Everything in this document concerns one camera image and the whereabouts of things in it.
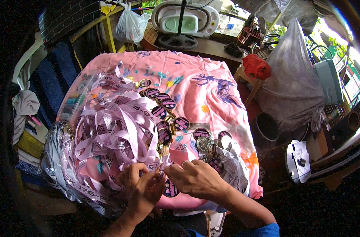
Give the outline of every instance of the clear plastic bag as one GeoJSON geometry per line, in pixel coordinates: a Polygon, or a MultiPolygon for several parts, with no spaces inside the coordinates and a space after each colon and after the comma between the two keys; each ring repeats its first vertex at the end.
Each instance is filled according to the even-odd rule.
{"type": "Polygon", "coordinates": [[[125,9],[116,25],[116,37],[122,42],[139,43],[143,39],[149,15],[136,14],[131,10],[131,3],[121,3],[121,5],[125,9]]]}

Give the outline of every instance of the plastic bag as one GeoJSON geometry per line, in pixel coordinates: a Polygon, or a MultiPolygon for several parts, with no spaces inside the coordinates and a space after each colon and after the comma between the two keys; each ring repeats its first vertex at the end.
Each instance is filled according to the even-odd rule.
{"type": "Polygon", "coordinates": [[[116,37],[119,41],[129,43],[139,43],[143,39],[149,15],[143,13],[138,15],[131,10],[131,3],[121,3],[125,8],[118,24],[116,25],[116,37]]]}
{"type": "Polygon", "coordinates": [[[261,110],[277,121],[281,132],[293,131],[308,122],[312,123],[312,131],[319,131],[326,99],[296,17],[266,61],[272,76],[257,93],[261,110]]]}

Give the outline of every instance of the shoe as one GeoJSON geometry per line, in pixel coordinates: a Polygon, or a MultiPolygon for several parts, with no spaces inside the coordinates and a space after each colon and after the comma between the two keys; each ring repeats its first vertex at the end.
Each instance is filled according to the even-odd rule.
{"type": "Polygon", "coordinates": [[[259,25],[259,30],[263,35],[267,34],[267,26],[266,26],[266,20],[264,19],[264,17],[260,16],[258,17],[258,25],[259,25]]]}
{"type": "Polygon", "coordinates": [[[247,21],[244,23],[243,28],[245,28],[245,27],[250,27],[250,25],[253,23],[255,17],[256,17],[256,14],[255,14],[255,13],[251,13],[251,14],[249,15],[249,18],[247,18],[247,21]]]}

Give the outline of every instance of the left hand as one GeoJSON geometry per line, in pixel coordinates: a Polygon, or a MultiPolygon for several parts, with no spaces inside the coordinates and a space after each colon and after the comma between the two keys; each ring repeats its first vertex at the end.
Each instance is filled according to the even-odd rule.
{"type": "Polygon", "coordinates": [[[158,178],[159,174],[149,172],[144,163],[132,164],[118,176],[118,180],[126,187],[128,207],[125,212],[129,213],[135,225],[146,218],[164,192],[165,179],[158,178]]]}

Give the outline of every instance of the blue fabric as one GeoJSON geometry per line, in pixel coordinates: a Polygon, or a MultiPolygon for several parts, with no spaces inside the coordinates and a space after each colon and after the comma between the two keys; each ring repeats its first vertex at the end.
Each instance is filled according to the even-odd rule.
{"type": "MultiPolygon", "coordinates": [[[[186,229],[186,231],[190,234],[190,237],[205,237],[191,229],[186,229]]],[[[279,236],[280,236],[280,228],[278,224],[275,223],[271,223],[269,225],[263,226],[258,229],[244,230],[236,235],[236,237],[279,237],[279,236]]]]}
{"type": "Polygon", "coordinates": [[[15,166],[17,169],[25,172],[26,174],[32,175],[36,178],[43,178],[43,171],[41,168],[35,167],[23,160],[19,160],[19,163],[15,166]]]}
{"type": "Polygon", "coordinates": [[[59,42],[31,74],[30,90],[39,99],[38,116],[47,128],[56,120],[61,102],[79,72],[73,49],[59,42]]]}

